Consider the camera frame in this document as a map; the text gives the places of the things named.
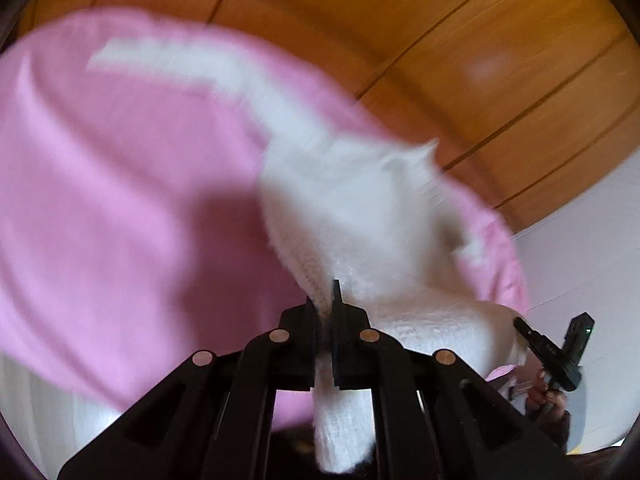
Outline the person's right hand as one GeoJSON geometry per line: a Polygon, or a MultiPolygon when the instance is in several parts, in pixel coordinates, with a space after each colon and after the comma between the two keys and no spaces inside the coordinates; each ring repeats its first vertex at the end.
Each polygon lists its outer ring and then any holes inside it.
{"type": "Polygon", "coordinates": [[[538,370],[527,390],[525,416],[563,452],[567,451],[570,437],[570,412],[567,397],[552,389],[546,379],[547,371],[538,370]]]}

